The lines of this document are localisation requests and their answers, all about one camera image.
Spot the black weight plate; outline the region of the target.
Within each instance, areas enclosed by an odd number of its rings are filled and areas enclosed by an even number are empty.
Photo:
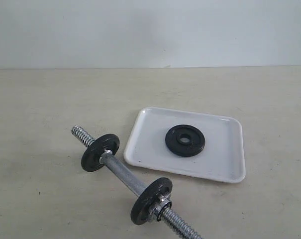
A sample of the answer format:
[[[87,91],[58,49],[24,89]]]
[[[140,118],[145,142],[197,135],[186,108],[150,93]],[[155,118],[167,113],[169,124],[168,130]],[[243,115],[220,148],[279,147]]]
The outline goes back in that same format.
[[[138,197],[132,207],[130,217],[134,224],[142,225],[147,222],[150,206],[159,200],[160,195],[170,193],[173,184],[169,178],[162,177],[151,183]]]
[[[203,151],[205,137],[198,128],[180,124],[168,130],[165,143],[172,153],[181,157],[192,157]]]

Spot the black round disc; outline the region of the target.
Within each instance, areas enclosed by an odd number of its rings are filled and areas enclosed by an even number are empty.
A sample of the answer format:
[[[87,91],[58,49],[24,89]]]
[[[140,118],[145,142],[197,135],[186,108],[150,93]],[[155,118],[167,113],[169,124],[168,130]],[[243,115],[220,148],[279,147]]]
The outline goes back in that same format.
[[[105,134],[96,139],[87,147],[81,159],[81,166],[87,172],[94,172],[103,167],[100,157],[103,153],[110,150],[116,155],[120,146],[120,140],[115,134]]]

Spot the chrome collar nut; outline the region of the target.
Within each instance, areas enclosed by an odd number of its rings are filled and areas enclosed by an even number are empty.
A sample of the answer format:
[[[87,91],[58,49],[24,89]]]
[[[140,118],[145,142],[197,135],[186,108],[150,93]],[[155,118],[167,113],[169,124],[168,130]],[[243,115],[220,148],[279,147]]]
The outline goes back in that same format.
[[[171,207],[170,193],[160,195],[159,198],[150,206],[149,215],[152,219],[159,218],[166,207]]]

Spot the chrome threaded dumbbell bar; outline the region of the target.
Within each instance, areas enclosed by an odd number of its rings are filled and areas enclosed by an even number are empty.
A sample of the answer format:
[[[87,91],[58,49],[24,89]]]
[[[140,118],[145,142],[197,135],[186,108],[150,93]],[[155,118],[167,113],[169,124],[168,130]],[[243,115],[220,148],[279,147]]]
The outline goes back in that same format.
[[[75,125],[71,129],[72,135],[78,139],[87,149],[96,139],[85,129]],[[110,150],[100,157],[100,163],[107,167],[137,198],[149,186],[145,185],[129,170]],[[166,207],[159,218],[152,219],[148,215],[147,222],[163,221],[176,235],[182,239],[201,239],[202,236],[185,222],[171,207]]]

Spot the white rectangular plastic tray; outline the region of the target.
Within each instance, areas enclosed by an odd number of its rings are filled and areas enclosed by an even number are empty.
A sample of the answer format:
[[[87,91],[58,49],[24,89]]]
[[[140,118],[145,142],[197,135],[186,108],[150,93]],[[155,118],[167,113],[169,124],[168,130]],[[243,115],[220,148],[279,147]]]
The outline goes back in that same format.
[[[168,130],[181,124],[194,126],[203,133],[202,152],[181,157],[168,149]],[[238,120],[158,107],[146,107],[139,112],[124,159],[133,166],[225,183],[239,183],[246,174],[242,126]]]

